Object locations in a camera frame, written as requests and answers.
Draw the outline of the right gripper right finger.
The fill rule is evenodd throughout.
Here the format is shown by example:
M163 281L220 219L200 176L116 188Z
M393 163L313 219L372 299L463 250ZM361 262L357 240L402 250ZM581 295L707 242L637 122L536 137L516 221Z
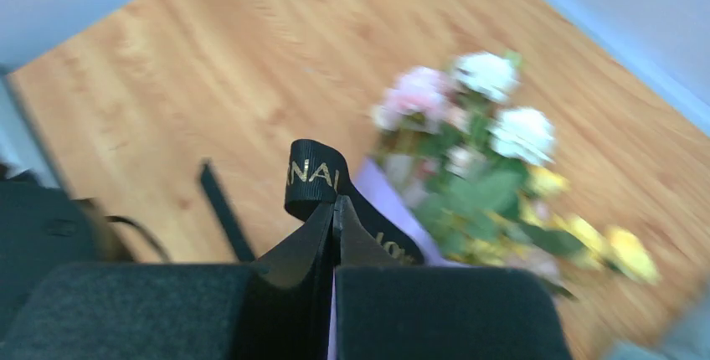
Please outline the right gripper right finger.
M553 299L515 268L401 265L337 200L339 359L568 359Z

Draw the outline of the white fake rose stem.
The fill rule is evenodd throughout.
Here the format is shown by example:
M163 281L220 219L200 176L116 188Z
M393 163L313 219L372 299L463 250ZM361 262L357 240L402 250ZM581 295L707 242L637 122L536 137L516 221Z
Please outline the white fake rose stem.
M461 257L471 239L496 238L495 226L483 215L510 207L524 183L526 165L553 171L554 125L541 111L510 103L520 84L520 65L516 53L481 51L456 57L449 69L472 113L466 144L486 157L467 178L426 178L425 198L414 206L417 219L449 260L465 262Z

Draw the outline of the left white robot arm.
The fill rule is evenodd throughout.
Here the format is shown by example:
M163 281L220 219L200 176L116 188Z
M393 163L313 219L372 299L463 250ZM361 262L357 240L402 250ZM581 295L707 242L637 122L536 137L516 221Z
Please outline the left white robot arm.
M53 269L77 262L132 262L115 231L134 229L167 263L157 238L137 221L109 215L90 198L72 199L35 173L1 166L1 333L7 334L35 286Z

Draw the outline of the yellow fake flower stem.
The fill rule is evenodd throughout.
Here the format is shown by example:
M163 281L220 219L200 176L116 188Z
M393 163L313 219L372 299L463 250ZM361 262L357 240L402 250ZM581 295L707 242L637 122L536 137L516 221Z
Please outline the yellow fake flower stem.
M524 183L510 207L483 215L495 226L496 238L469 240L462 260L523 268L554 288L562 287L566 278L559 269L562 263L583 271L615 272L640 283L661 280L651 253L628 229L611 225L598 231L578 215L551 211L550 200L569 188L564 176L530 165L523 174Z

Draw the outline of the pink wrapping paper sheet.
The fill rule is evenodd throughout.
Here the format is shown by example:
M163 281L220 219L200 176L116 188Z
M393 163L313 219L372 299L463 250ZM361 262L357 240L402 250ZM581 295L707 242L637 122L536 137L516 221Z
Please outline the pink wrapping paper sheet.
M414 241L421 251L426 265L461 266L459 263L445 260L440 255L434 240L404 205L404 201L373 159L366 159L363 162L353 183L384 217Z

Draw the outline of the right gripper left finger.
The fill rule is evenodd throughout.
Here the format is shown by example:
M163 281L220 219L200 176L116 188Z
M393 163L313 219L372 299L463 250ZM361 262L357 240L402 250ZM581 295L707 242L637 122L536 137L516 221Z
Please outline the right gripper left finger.
M53 270L4 359L323 359L332 213L320 204L247 265L80 264Z

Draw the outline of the pink fake flower stem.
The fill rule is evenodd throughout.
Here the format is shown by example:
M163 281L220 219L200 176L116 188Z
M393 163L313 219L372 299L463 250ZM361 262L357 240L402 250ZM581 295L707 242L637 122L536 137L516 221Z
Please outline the pink fake flower stem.
M464 103L446 72L424 66L403 72L386 89L370 117L380 132L375 161L391 182L455 176L445 170L446 153L468 146L472 113Z

